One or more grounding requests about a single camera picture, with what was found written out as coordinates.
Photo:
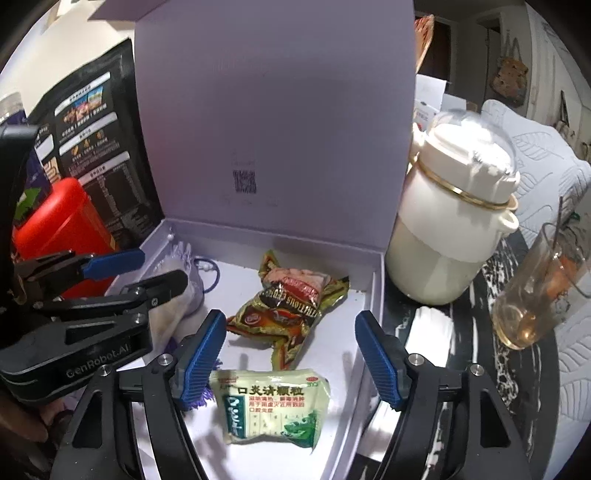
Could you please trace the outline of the black printed food bag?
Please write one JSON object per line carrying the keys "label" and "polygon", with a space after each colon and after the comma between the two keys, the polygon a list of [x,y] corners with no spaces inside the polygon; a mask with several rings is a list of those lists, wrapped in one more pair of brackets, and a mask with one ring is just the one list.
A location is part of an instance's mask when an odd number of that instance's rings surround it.
{"label": "black printed food bag", "polygon": [[163,218],[139,118],[132,41],[82,65],[39,100],[37,156],[52,179],[76,179],[122,249]]}

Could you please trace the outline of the white ceramic lidded pot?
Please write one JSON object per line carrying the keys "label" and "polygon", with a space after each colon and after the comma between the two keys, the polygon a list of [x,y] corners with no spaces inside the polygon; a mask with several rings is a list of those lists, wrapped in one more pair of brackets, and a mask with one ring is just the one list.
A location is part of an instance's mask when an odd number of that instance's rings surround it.
{"label": "white ceramic lidded pot", "polygon": [[516,153],[482,115],[450,110],[413,129],[410,160],[386,267],[401,293],[444,305],[519,227]]}

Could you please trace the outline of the green white medicine packet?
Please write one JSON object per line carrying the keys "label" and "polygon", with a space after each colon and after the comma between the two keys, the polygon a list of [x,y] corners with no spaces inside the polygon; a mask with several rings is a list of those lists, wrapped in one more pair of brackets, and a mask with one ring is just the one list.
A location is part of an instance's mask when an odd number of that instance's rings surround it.
{"label": "green white medicine packet", "polygon": [[317,372],[215,370],[209,385],[229,444],[263,438],[317,446],[331,400],[329,382]]}

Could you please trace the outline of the clear bag with white item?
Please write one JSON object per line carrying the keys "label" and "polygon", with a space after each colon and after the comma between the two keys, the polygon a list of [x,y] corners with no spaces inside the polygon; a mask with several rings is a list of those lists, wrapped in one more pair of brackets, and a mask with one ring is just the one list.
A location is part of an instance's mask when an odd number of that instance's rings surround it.
{"label": "clear bag with white item", "polygon": [[149,312],[152,351],[158,355],[166,347],[184,312],[180,296]]}

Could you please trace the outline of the brown cereal snack packet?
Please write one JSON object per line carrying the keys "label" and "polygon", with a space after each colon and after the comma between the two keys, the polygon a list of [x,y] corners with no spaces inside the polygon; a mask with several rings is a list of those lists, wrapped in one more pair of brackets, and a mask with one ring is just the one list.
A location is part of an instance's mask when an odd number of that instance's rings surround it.
{"label": "brown cereal snack packet", "polygon": [[273,251],[259,265],[262,289],[226,320],[226,330],[273,347],[271,368],[291,368],[315,324],[346,300],[349,278],[283,268]]}

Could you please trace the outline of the hanging patterned tote bag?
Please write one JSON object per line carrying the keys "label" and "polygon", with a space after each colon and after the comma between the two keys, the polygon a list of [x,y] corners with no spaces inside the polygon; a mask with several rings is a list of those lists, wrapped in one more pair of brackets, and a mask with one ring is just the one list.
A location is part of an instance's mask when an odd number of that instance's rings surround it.
{"label": "hanging patterned tote bag", "polygon": [[499,59],[497,73],[491,81],[491,88],[513,106],[520,107],[525,103],[527,96],[528,72],[529,68],[521,60],[502,57]]}

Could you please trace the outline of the red plastic container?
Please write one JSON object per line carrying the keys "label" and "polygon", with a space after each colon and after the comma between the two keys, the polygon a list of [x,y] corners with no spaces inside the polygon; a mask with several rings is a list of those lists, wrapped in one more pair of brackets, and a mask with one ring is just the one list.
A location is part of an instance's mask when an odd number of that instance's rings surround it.
{"label": "red plastic container", "polygon": [[110,254],[117,250],[90,196],[78,180],[64,178],[10,237],[11,252],[19,260],[73,251],[77,255]]}

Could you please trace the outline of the clear glass mug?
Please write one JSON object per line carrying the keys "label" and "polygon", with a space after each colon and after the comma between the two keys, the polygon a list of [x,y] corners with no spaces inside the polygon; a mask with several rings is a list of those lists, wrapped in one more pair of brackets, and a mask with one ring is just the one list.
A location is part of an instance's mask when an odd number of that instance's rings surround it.
{"label": "clear glass mug", "polygon": [[538,342],[590,304],[590,215],[545,223],[495,300],[492,322],[513,350]]}

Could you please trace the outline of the light blue leaf cushion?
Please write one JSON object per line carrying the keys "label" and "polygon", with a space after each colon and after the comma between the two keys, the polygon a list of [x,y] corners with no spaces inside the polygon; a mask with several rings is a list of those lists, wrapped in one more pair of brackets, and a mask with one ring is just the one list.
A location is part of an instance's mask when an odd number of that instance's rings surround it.
{"label": "light blue leaf cushion", "polygon": [[527,119],[503,103],[489,99],[483,117],[500,126],[511,138],[521,182],[515,192],[520,231],[531,246],[542,225],[564,220],[590,187],[590,165],[552,127]]}

